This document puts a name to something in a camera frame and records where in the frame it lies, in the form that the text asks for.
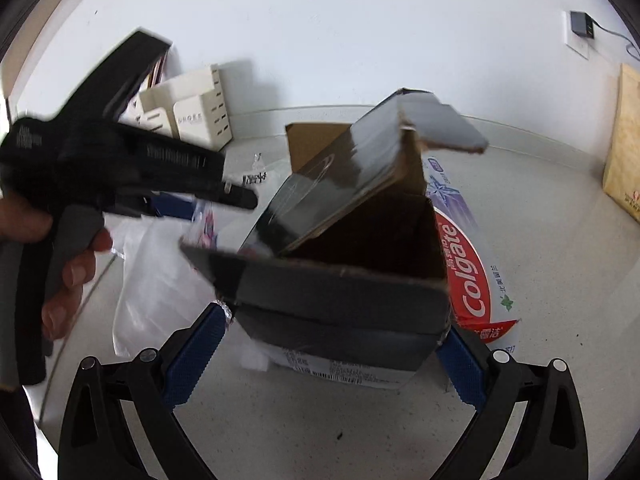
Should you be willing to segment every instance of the wall outlet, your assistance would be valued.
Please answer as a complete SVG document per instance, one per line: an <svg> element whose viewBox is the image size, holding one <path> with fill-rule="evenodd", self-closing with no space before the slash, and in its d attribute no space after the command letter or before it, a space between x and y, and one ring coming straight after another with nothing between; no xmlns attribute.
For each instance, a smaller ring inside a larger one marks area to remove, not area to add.
<svg viewBox="0 0 640 480"><path fill-rule="evenodd" d="M564 44L575 50L584 59L589 59L589 42L586 38L581 38L571 30L571 16L568 12L562 12L562 33L564 34Z"/></svg>

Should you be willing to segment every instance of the black power adapter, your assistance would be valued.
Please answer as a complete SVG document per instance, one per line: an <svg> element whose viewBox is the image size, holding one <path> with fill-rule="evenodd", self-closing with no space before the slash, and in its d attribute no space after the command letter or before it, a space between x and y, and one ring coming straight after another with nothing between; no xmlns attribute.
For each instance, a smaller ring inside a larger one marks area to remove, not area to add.
<svg viewBox="0 0 640 480"><path fill-rule="evenodd" d="M593 18L586 12L572 10L571 30L581 38L593 39Z"/></svg>

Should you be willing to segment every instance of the human hand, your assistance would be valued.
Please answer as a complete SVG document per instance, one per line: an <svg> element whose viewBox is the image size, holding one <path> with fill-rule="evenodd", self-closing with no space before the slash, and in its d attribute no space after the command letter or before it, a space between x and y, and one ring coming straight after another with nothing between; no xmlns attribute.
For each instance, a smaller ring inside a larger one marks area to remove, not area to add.
<svg viewBox="0 0 640 480"><path fill-rule="evenodd" d="M14 240L25 244L43 240L53 218L31 207L23 197L7 193L0 199L0 240ZM82 300L82 286L95 276L95 252L111 249L111 236L100 231L91 247L68 262L62 271L62 289L42 307L42 333L47 339L63 338Z"/></svg>

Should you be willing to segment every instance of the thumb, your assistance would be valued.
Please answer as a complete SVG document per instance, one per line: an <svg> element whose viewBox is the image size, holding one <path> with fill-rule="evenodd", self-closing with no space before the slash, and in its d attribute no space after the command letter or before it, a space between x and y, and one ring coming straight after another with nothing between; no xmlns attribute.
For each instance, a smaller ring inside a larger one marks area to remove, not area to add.
<svg viewBox="0 0 640 480"><path fill-rule="evenodd" d="M0 200L0 238L22 243L42 240L53 218L48 213L34 209L29 202L12 192Z"/></svg>

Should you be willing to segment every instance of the red oval logo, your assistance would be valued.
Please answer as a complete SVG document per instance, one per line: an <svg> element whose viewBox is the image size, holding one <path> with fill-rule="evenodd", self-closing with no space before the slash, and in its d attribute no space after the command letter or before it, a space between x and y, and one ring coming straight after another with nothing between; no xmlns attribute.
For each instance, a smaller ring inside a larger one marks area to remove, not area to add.
<svg viewBox="0 0 640 480"><path fill-rule="evenodd" d="M461 326L491 321L491 291L482 262L473 245L456 223L436 210L436 222L447 263L449 297Z"/></svg>

